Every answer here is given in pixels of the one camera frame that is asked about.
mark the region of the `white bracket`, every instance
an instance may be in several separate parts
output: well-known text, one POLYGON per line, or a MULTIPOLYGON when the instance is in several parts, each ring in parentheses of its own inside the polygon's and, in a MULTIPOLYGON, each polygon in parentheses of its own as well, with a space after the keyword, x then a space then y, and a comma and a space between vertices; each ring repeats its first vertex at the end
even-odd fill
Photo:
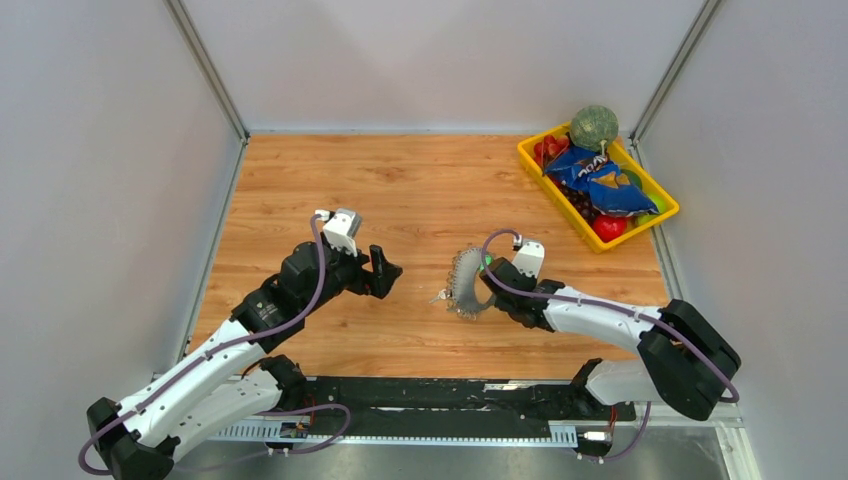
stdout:
POLYGON ((535 240, 523 240, 521 248, 512 259, 512 264, 524 276, 536 278, 545 261, 545 247, 535 240))
MULTIPOLYGON (((324 217, 324 210, 318 210, 315 213, 324 217)), ((362 217, 353 210, 340 208, 336 210, 333 218, 330 218, 324 224, 324 236, 327 237, 327 242, 336 250, 346 252, 349 255, 357 256, 356 251, 356 232, 362 225, 362 217)))
POLYGON ((222 429, 276 407, 281 394, 277 380, 261 369, 236 383, 218 388, 171 430, 170 436, 180 439, 174 449, 174 461, 179 462, 194 447, 222 429))

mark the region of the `snack bag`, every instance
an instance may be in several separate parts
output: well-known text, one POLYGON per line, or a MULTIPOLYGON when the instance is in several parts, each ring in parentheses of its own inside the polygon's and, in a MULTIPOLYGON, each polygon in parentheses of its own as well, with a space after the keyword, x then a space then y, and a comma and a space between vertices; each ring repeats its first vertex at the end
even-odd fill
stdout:
POLYGON ((658 214, 659 208, 630 178, 621 173, 618 165, 610 162, 615 169, 592 174, 589 178, 589 198, 592 204, 604 215, 610 217, 631 217, 633 215, 658 214))
POLYGON ((545 167, 545 174, 560 185, 588 192, 588 175, 607 164, 615 165, 606 156, 572 145, 545 167))
POLYGON ((545 174, 560 185, 587 192, 592 205, 605 215, 659 213, 654 202, 606 155, 572 145, 545 168, 545 174))

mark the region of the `grapes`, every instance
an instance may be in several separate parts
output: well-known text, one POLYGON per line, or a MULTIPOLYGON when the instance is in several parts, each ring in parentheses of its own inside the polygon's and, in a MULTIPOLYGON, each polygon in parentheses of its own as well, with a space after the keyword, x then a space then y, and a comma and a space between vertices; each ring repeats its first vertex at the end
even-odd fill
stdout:
POLYGON ((565 185, 560 185, 559 188, 562 194, 565 195, 566 200, 580 213, 583 220, 586 220, 591 225, 598 218, 600 212, 592 205, 592 200, 589 198, 588 193, 568 188, 565 185))

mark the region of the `wooden table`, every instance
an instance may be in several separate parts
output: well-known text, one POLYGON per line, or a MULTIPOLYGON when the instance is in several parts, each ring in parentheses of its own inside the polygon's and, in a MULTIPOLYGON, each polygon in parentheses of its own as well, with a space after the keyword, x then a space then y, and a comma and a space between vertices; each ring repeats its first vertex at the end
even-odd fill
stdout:
MULTIPOLYGON (((429 303, 457 251, 502 227, 545 245, 543 278, 628 303, 667 302, 650 236, 592 253, 521 169, 521 138, 252 137, 191 348, 312 239, 316 208, 348 207, 364 218, 359 247, 381 245, 404 274, 385 300, 333 299, 278 348, 307 375, 571 378, 590 358, 632 358, 592 338, 525 329, 494 309, 468 321, 429 303)), ((492 249, 512 258, 510 246, 502 238, 492 249)))

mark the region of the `metal floor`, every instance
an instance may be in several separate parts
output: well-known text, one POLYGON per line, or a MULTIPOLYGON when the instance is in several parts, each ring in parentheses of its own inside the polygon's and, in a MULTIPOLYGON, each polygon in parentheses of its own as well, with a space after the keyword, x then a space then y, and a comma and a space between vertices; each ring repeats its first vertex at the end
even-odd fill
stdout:
MULTIPOLYGON (((616 429, 613 452, 624 448, 635 429, 616 429)), ((216 465, 261 450, 248 442, 207 441, 181 463, 216 465)), ((497 479, 729 479, 713 428, 650 427, 629 457, 594 465, 557 448, 334 445, 321 452, 261 458, 222 470, 188 474, 174 480, 308 478, 333 480, 497 479)))

